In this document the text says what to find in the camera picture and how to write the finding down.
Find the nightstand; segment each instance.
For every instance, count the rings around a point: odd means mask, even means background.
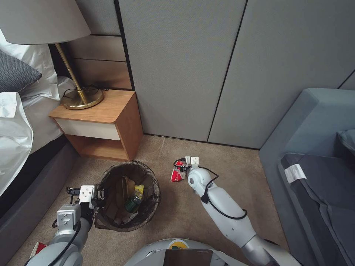
[[[133,160],[143,137],[133,91],[104,91],[104,99],[98,105],[83,110],[60,105],[49,116],[81,156]]]

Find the floor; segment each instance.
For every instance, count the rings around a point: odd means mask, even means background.
[[[200,241],[250,265],[240,249],[220,233],[187,180],[170,182],[173,162],[185,155],[199,156],[201,166],[219,174],[216,184],[248,210],[251,223],[261,237],[288,249],[258,151],[145,135],[136,160],[154,171],[162,192],[161,204],[152,221],[135,231],[119,233],[93,227],[82,251],[84,266],[124,265],[143,245],[163,238]],[[103,172],[114,164],[80,158],[64,188],[98,183]],[[64,188],[8,265],[24,265],[37,241],[48,243],[52,239],[55,229],[51,224],[56,211],[69,202]]]

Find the gray wall panel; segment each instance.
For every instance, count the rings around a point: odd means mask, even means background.
[[[260,148],[299,93],[355,65],[355,1],[249,0],[208,141]]]
[[[114,0],[76,0],[92,34],[119,35]]]
[[[339,89],[350,89],[355,90],[355,73],[353,73],[347,81]]]
[[[119,4],[144,132],[206,141],[245,1]]]

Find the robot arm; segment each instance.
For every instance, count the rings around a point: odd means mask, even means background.
[[[188,183],[201,197],[203,207],[222,234],[240,247],[250,262],[261,266],[300,266],[286,250],[256,234],[246,212],[224,189],[211,182],[209,172],[199,167],[198,157],[187,156],[185,160],[191,164],[186,173]]]
[[[65,204],[57,211],[58,230],[50,244],[25,265],[81,266],[80,252],[92,226],[94,207],[91,202],[95,195],[96,185],[81,186],[78,203]]]

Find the mesh trash can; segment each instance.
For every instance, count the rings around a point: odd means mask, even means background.
[[[144,185],[143,200],[129,222],[117,223],[115,208],[119,209],[117,198],[122,193],[122,179],[127,177],[135,185]],[[144,163],[129,161],[112,166],[103,174],[98,190],[105,192],[105,205],[95,208],[94,224],[96,228],[111,229],[118,232],[129,232],[138,229],[149,222],[161,200],[160,188],[153,171]]]

